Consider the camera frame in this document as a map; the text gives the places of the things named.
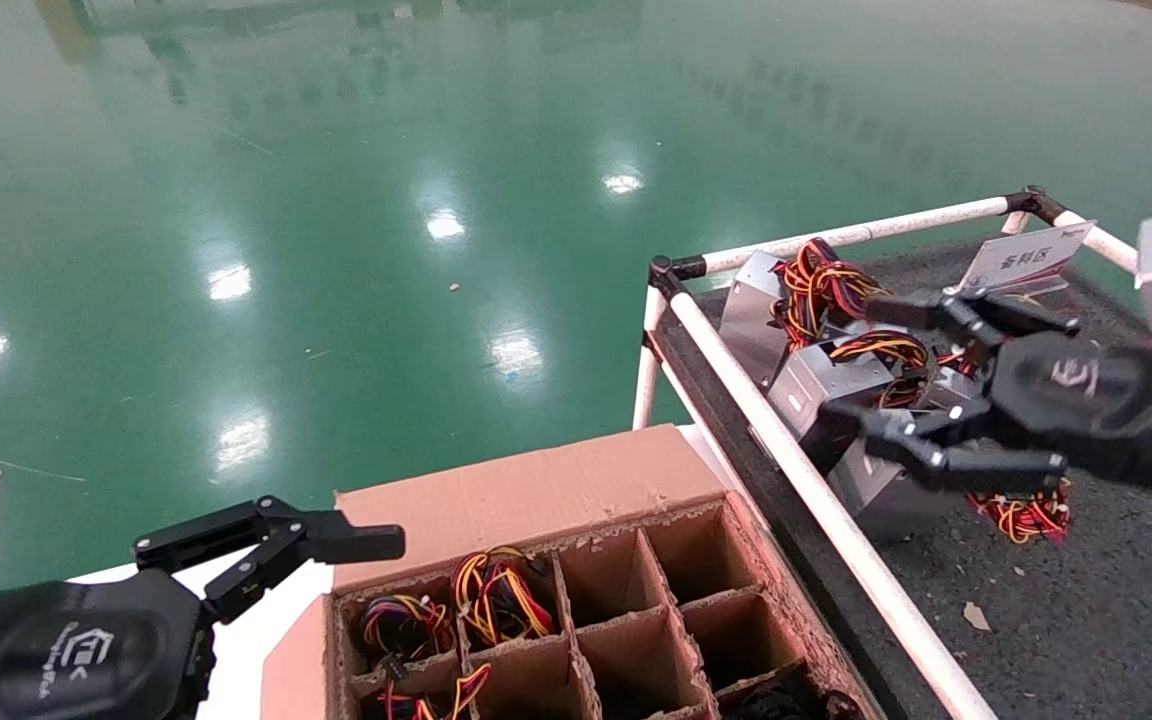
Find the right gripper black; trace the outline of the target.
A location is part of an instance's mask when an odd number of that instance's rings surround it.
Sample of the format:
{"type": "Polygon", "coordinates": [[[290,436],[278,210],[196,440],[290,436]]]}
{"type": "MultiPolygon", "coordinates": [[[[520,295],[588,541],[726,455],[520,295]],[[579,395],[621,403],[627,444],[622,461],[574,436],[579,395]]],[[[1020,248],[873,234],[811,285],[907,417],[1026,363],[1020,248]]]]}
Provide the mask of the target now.
{"type": "Polygon", "coordinates": [[[1079,319],[1002,291],[878,293],[864,301],[864,318],[996,354],[992,404],[904,420],[841,397],[824,402],[820,420],[859,438],[867,457],[948,495],[1033,495],[1069,464],[1152,491],[1152,347],[1075,338],[1079,319]]]}

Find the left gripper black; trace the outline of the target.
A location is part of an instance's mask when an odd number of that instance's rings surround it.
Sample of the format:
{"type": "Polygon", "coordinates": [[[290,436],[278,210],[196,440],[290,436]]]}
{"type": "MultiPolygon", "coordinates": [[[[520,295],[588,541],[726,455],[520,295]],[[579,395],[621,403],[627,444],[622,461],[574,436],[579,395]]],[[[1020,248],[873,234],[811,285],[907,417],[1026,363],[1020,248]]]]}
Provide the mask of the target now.
{"type": "Polygon", "coordinates": [[[0,591],[0,719],[192,719],[215,632],[164,571],[0,591]]]}

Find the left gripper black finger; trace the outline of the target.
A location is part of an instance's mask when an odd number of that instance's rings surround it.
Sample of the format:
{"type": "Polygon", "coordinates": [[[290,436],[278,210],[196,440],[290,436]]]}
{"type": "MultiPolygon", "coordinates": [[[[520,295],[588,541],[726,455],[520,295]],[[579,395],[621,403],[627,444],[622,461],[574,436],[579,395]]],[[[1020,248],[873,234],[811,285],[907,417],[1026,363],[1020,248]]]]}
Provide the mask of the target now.
{"type": "Polygon", "coordinates": [[[406,533],[403,526],[356,526],[340,510],[305,511],[262,497],[142,537],[134,543],[134,562],[141,571],[175,574],[237,551],[244,556],[205,588],[204,607],[215,623],[233,623],[306,562],[402,559],[406,533]]]}

